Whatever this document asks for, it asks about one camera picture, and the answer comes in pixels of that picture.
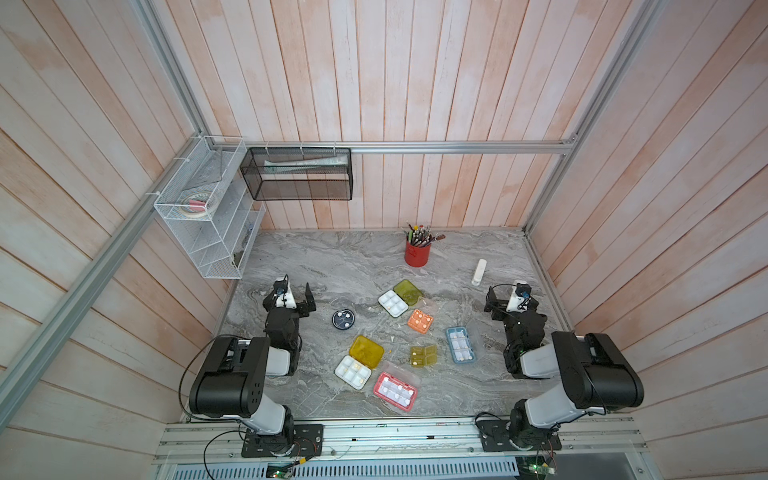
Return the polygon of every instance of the marble table surface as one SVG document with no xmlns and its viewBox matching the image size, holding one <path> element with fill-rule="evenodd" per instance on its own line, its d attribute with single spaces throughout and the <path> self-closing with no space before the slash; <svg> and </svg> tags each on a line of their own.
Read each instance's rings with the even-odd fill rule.
<svg viewBox="0 0 768 480">
<path fill-rule="evenodd" d="M 317 311 L 300 320 L 304 347 L 299 369 L 294 376 L 268 378 L 265 388 L 272 400 L 289 406 L 297 418 L 473 415 L 484 410 L 509 414 L 519 399 L 544 392 L 557 382 L 513 379 L 502 356 L 504 326 L 483 312 L 489 286 L 524 280 L 541 303 L 538 312 L 548 316 L 548 337 L 557 328 L 519 231 L 447 232 L 443 241 L 432 245 L 429 262 L 422 268 L 408 266 L 404 251 L 404 235 L 397 232 L 259 233 L 221 332 L 263 336 L 266 312 L 261 301 L 273 281 L 287 273 L 298 300 L 303 300 L 303 285 L 309 282 Z M 481 258 L 488 266 L 481 285 L 473 286 L 470 281 Z M 406 325 L 411 310 L 394 319 L 378 304 L 379 296 L 403 279 L 425 294 L 423 310 L 435 317 L 425 335 Z M 506 288 L 498 290 L 507 293 Z M 354 326 L 346 331 L 331 324 L 333 313 L 343 308 L 356 315 Z M 445 337 L 445 329 L 452 326 L 467 326 L 482 338 L 475 363 L 452 361 Z M 334 375 L 358 335 L 383 346 L 383 360 L 420 378 L 410 413 L 373 395 L 381 366 L 360 391 Z M 438 347 L 437 365 L 411 368 L 411 346 L 429 344 Z"/>
</svg>

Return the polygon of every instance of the wire mesh basket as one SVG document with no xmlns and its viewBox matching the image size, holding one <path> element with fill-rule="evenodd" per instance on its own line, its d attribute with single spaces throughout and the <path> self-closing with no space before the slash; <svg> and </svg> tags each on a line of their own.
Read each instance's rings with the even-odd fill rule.
<svg viewBox="0 0 768 480">
<path fill-rule="evenodd" d="M 154 204 L 206 278 L 242 278 L 266 210 L 251 210 L 238 173 L 245 153 L 241 138 L 200 138 Z"/>
<path fill-rule="evenodd" d="M 349 148 L 252 147 L 240 171 L 254 200 L 352 200 Z"/>
</svg>

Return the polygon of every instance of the aluminum rail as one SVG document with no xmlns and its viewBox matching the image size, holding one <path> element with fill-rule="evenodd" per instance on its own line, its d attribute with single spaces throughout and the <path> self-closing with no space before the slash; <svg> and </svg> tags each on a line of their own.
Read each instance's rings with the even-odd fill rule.
<svg viewBox="0 0 768 480">
<path fill-rule="evenodd" d="M 544 262 L 541 260 L 541 256 L 538 254 L 538 250 L 531 241 L 528 232 L 523 232 L 523 244 L 528 251 L 528 258 L 531 259 L 531 265 L 534 272 L 538 275 L 538 279 L 541 282 L 541 289 L 549 297 L 549 301 L 554 310 L 554 317 L 560 326 L 560 330 L 563 332 L 572 332 L 574 327 L 571 323 L 571 317 L 568 315 L 568 310 L 563 305 L 563 300 L 560 298 L 557 287 L 554 286 L 552 278 L 549 276 L 549 272 L 544 267 Z"/>
<path fill-rule="evenodd" d="M 260 141 L 246 147 L 349 148 L 353 154 L 560 154 L 571 152 L 564 141 Z"/>
<path fill-rule="evenodd" d="M 645 41 L 653 30 L 653 26 L 661 16 L 661 12 L 664 10 L 667 3 L 669 3 L 669 0 L 645 0 L 645 3 L 641 6 L 627 36 L 622 41 L 619 52 L 611 62 L 611 66 L 603 77 L 603 81 L 600 83 L 600 87 L 598 87 L 594 98 L 591 100 L 584 117 L 579 121 L 578 126 L 576 127 L 576 133 L 572 138 L 573 149 L 568 152 L 554 168 L 552 175 L 550 175 L 549 180 L 547 180 L 546 185 L 541 190 L 541 194 L 538 196 L 538 199 L 536 199 L 536 203 L 531 209 L 531 214 L 528 216 L 528 221 L 523 226 L 525 232 L 530 233 L 536 228 L 536 223 L 547 208 L 549 201 L 552 199 L 554 192 L 565 177 L 566 172 L 568 172 L 568 168 L 578 156 L 578 152 L 581 149 L 581 145 L 584 143 L 584 139 L 589 137 L 600 114 L 613 97 L 622 78 L 624 78 L 624 75 L 627 73 L 629 66 L 640 51 L 643 41 Z"/>
<path fill-rule="evenodd" d="M 165 67 L 168 78 L 174 90 L 176 90 L 179 100 L 181 100 L 181 104 L 184 106 L 184 110 L 187 112 L 187 116 L 197 134 L 208 135 L 210 129 L 205 123 L 205 118 L 200 112 L 200 105 L 197 104 L 192 89 L 187 82 L 187 77 L 184 76 L 174 50 L 170 46 L 168 36 L 163 28 L 163 22 L 160 21 L 152 0 L 131 0 L 131 5 L 139 21 L 144 24 L 144 31 L 147 33 L 150 45 L 152 45 L 157 57 Z"/>
<path fill-rule="evenodd" d="M 323 450 L 318 460 L 536 455 L 534 450 L 502 454 L 483 452 L 472 416 L 296 420 L 296 425 L 304 423 L 322 423 L 325 427 Z M 234 422 L 168 425 L 153 463 L 202 463 L 203 448 L 208 441 L 221 432 L 237 429 L 237 425 Z M 648 451 L 637 425 L 628 414 L 612 413 L 605 417 L 579 419 L 563 425 L 558 435 L 563 445 L 559 455 Z M 242 447 L 243 441 L 236 432 L 222 435 L 211 442 L 206 451 L 206 461 L 209 465 L 258 461 L 258 458 L 242 458 Z"/>
<path fill-rule="evenodd" d="M 197 139 L 191 138 L 187 141 L 178 157 L 187 154 L 194 145 L 193 140 Z M 0 432 L 8 426 L 74 329 L 101 295 L 114 272 L 141 238 L 155 215 L 154 201 L 157 197 L 154 193 L 162 190 L 183 162 L 180 158 L 173 162 L 149 193 L 141 198 L 118 231 L 73 282 L 69 291 L 56 303 L 42 325 L 35 330 L 32 338 L 5 370 L 0 378 Z"/>
</svg>

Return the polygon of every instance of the black mesh basket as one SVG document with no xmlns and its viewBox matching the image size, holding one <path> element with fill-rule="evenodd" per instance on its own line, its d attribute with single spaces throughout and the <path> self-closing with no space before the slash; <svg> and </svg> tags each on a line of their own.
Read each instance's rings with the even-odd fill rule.
<svg viewBox="0 0 768 480">
<path fill-rule="evenodd" d="M 261 148 L 240 166 L 254 200 L 352 200 L 349 148 Z"/>
</svg>

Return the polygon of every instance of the white pill box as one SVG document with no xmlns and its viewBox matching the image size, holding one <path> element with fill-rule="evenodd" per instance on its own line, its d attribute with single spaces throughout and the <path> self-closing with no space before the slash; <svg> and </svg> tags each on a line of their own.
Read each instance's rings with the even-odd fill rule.
<svg viewBox="0 0 768 480">
<path fill-rule="evenodd" d="M 355 390 L 360 390 L 371 378 L 371 369 L 346 355 L 336 367 L 336 376 L 349 383 Z"/>
<path fill-rule="evenodd" d="M 383 306 L 389 315 L 395 318 L 402 315 L 408 309 L 408 303 L 405 302 L 400 296 L 395 293 L 395 290 L 389 290 L 384 295 L 379 297 L 379 303 Z"/>
</svg>

